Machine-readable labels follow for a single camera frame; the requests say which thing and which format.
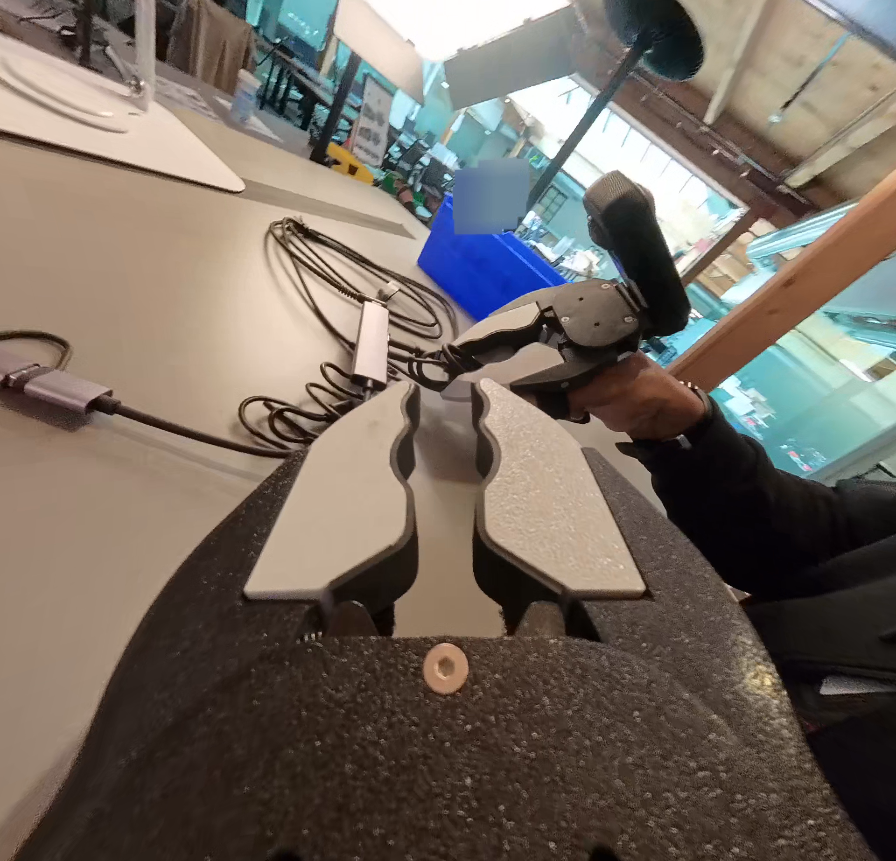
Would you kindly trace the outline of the person's right hand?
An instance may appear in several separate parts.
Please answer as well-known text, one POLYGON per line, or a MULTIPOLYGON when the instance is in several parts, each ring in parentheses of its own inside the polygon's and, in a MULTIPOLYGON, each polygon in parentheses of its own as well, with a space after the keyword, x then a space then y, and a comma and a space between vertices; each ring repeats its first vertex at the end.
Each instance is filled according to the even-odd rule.
POLYGON ((589 414, 633 441, 673 441, 690 416, 700 416, 680 383, 639 351, 569 392, 569 411, 576 418, 589 414))

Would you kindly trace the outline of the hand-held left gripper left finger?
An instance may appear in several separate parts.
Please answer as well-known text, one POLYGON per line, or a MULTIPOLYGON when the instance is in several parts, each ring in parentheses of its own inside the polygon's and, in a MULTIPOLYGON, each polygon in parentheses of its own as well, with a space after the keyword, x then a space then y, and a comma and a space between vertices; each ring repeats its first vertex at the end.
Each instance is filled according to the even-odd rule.
POLYGON ((310 447, 243 588, 245 600, 357 603, 379 633, 419 574, 415 469, 420 388, 398 382, 310 447))

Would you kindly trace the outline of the white stand with poles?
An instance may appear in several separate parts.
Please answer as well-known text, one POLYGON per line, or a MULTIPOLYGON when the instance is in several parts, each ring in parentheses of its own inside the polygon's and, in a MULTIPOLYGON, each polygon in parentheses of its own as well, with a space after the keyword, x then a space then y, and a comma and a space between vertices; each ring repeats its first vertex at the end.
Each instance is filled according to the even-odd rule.
POLYGON ((155 0, 136 0, 135 28, 136 72, 121 85, 3 37, 2 135, 242 193, 244 181, 155 99, 155 0))

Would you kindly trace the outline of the wristwatch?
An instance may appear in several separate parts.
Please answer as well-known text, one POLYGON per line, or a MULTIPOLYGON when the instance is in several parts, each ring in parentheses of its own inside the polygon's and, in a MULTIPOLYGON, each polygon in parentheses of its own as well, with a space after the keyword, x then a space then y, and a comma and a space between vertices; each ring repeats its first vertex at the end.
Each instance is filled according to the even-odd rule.
POLYGON ((710 396, 699 386, 691 382, 680 383, 693 397, 693 407, 700 407, 700 416, 690 416, 687 425, 674 438, 674 442, 683 451, 691 451, 703 438, 715 419, 715 407, 710 396))

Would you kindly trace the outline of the translucent bottle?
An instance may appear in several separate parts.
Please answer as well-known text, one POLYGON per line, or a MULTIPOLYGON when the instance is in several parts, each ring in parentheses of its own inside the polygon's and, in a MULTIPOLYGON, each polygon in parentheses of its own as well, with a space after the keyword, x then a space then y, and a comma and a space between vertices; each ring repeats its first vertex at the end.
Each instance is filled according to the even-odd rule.
POLYGON ((230 102, 232 120, 242 125, 248 124, 256 110, 260 89, 261 82, 251 71, 246 69, 238 71, 237 83, 230 102))

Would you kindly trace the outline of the person's black clothing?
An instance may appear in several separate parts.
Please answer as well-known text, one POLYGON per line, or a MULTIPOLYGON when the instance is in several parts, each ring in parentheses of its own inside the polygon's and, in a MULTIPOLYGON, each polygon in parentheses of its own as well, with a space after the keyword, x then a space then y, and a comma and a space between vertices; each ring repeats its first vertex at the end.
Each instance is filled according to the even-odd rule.
POLYGON ((749 598, 815 760, 879 859, 894 859, 894 486, 780 475, 726 580, 749 598))

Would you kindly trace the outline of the grey USB adapter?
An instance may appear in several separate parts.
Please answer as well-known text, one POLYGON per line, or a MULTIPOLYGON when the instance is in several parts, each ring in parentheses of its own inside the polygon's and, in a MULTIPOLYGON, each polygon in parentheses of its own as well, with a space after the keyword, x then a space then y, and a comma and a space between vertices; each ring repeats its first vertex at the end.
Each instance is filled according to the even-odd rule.
POLYGON ((68 372, 73 356, 71 343, 54 333, 40 329, 2 329, 1 343, 32 341, 55 348, 53 366, 39 363, 32 356, 10 352, 2 347, 1 389, 20 394, 52 407, 82 416, 98 412, 107 416, 118 413, 121 402, 111 389, 68 372))

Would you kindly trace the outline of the yellow plastic object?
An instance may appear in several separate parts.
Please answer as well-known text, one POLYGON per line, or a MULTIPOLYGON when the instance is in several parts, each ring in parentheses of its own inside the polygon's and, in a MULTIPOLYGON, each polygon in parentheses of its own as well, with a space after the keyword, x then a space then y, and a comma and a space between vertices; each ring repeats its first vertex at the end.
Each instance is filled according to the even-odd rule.
POLYGON ((349 149, 331 141, 326 149, 325 165, 333 171, 346 175, 358 182, 373 185, 375 175, 349 149))

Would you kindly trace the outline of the grey slim USB hub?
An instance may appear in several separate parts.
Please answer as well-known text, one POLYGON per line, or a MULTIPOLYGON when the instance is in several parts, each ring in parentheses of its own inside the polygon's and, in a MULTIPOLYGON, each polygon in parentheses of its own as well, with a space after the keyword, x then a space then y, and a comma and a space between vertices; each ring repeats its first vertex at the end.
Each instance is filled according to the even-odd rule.
POLYGON ((387 385, 389 339, 387 307, 375 300, 364 301, 351 362, 353 384, 376 391, 387 385))

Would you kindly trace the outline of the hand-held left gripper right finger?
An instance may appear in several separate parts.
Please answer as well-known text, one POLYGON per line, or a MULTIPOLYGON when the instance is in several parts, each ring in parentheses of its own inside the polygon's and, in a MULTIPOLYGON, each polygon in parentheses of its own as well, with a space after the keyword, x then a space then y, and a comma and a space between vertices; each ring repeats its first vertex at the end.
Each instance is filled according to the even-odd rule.
POLYGON ((537 602, 639 600, 648 592, 579 443, 486 378, 472 387, 476 467, 473 571, 515 627, 537 602))

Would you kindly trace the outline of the blue plastic bin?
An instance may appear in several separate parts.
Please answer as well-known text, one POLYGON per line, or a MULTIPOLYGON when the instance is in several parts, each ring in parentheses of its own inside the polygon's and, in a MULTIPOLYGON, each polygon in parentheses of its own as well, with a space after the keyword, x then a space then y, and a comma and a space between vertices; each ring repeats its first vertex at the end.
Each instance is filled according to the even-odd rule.
POLYGON ((418 260, 420 270, 474 320, 522 295, 567 280, 512 232, 458 235, 453 195, 445 195, 418 260))

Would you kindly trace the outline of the black round pedestal stand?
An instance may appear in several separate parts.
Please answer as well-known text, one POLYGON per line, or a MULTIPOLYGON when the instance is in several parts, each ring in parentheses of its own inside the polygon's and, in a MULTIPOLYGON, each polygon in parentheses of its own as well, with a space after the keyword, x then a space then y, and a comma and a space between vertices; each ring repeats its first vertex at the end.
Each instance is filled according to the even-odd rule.
POLYGON ((604 15, 624 47, 624 56, 532 186, 528 210, 535 208, 599 115, 640 64, 661 79, 685 83, 700 71, 704 62, 699 28, 678 0, 600 0, 599 4, 594 4, 594 0, 575 0, 574 8, 587 36, 593 33, 594 18, 604 15))

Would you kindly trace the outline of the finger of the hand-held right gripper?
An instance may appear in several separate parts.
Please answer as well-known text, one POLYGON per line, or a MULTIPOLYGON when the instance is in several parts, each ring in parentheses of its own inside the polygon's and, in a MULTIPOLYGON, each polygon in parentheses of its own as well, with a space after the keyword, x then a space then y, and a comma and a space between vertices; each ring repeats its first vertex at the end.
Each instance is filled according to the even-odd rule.
POLYGON ((482 367, 460 374, 442 389, 440 396, 443 400, 472 400, 472 385, 478 384, 483 379, 490 379, 508 387, 524 377, 547 370, 561 362, 562 356, 559 351, 542 343, 530 344, 512 355, 509 350, 498 350, 482 367))
POLYGON ((512 355, 534 343, 547 344, 561 354, 558 345, 563 331, 554 301, 566 288, 532 291, 475 323, 448 344, 448 366, 482 367, 498 350, 509 350, 512 355))

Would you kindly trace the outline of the standing sign board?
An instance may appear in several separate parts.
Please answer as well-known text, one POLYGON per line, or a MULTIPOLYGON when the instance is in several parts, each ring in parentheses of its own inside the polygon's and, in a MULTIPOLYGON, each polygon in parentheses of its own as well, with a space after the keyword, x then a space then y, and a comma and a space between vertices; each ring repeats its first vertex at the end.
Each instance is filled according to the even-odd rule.
POLYGON ((367 168, 379 168, 390 148, 390 114, 393 94, 367 73, 362 84, 361 106, 350 134, 349 151, 367 168))

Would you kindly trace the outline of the beige jacket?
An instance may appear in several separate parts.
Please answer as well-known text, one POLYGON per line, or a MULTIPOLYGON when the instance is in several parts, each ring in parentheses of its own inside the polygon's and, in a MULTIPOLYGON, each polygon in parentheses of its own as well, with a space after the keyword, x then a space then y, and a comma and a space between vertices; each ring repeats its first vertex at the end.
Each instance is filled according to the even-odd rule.
POLYGON ((233 96, 252 71, 252 26, 213 0, 183 0, 170 29, 166 63, 233 96))

